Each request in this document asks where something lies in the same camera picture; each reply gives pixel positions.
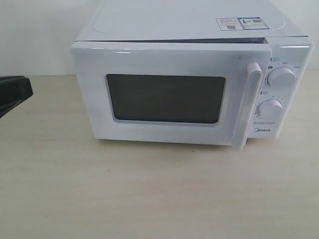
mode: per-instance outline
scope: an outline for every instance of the control panel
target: control panel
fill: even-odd
[[[309,60],[308,37],[267,38],[272,58],[251,123],[249,138],[270,138],[280,132]]]

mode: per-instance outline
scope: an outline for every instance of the wooden table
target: wooden table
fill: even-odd
[[[0,120],[0,239],[319,238],[318,78],[234,152],[96,140],[76,78],[33,77]]]

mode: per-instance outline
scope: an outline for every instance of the white wall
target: white wall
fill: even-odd
[[[319,1],[271,0],[318,45]],[[74,74],[69,48],[99,0],[0,0],[0,75]]]

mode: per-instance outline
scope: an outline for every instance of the microwave top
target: microwave top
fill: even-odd
[[[307,36],[267,0],[102,0],[76,41]]]

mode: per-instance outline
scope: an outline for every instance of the door handle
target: door handle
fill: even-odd
[[[32,95],[29,78],[24,76],[0,77],[0,119]]]
[[[247,71],[249,77],[248,88],[233,143],[233,149],[238,151],[242,150],[246,144],[249,127],[256,110],[259,93],[264,80],[264,74],[258,63],[252,62],[248,64]]]

